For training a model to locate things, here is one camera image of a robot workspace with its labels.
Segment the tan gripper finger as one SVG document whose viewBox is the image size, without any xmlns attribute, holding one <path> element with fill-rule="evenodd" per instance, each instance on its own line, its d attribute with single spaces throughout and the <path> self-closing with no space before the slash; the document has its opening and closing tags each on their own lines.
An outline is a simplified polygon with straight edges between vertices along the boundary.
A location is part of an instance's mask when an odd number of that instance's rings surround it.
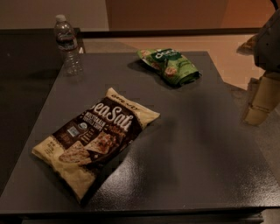
<svg viewBox="0 0 280 224">
<path fill-rule="evenodd" d="M 280 73 L 265 72 L 259 79 L 253 96 L 248 95 L 248 106 L 242 120 L 250 125 L 262 124 L 280 103 Z"/>
<path fill-rule="evenodd" d="M 256 93 L 256 90 L 259 87 L 259 80 L 256 78 L 251 78 L 248 83 L 248 94 L 253 96 Z"/>
</svg>

